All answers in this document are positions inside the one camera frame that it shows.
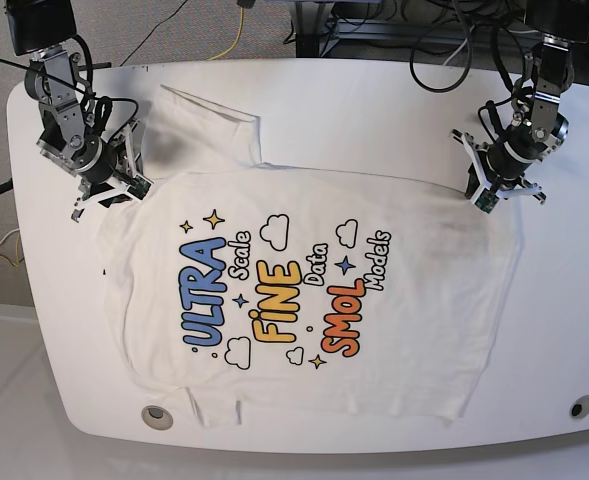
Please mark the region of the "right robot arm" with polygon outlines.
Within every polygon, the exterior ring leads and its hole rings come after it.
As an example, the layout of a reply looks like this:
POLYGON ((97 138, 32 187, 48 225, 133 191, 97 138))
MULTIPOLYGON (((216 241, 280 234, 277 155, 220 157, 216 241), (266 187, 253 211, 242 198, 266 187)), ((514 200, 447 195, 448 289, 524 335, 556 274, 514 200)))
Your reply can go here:
POLYGON ((139 104, 96 94, 90 50, 77 33, 71 3, 7 1, 5 14, 15 54, 30 57, 24 87, 43 124, 37 146, 80 179, 72 219, 95 203, 142 201, 152 181, 134 140, 139 104))

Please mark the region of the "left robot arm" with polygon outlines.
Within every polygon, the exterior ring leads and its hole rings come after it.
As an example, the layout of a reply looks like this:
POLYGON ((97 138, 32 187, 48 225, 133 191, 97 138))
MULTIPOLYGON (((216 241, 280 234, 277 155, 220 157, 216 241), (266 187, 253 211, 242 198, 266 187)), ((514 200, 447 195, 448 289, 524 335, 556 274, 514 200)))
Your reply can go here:
POLYGON ((510 92, 506 100, 513 109, 510 124, 502 124, 501 104, 488 101, 479 111, 488 114, 495 139, 478 144, 468 133, 451 132, 471 160, 465 197, 485 213, 516 196, 546 201, 542 187, 529 182, 525 172, 565 142, 569 122, 559 106, 562 93, 574 81, 571 47, 589 40, 589 1, 527 1, 524 24, 540 33, 541 40, 524 55, 521 77, 513 82, 502 65, 498 31, 515 18, 509 14, 490 35, 493 59, 510 92))

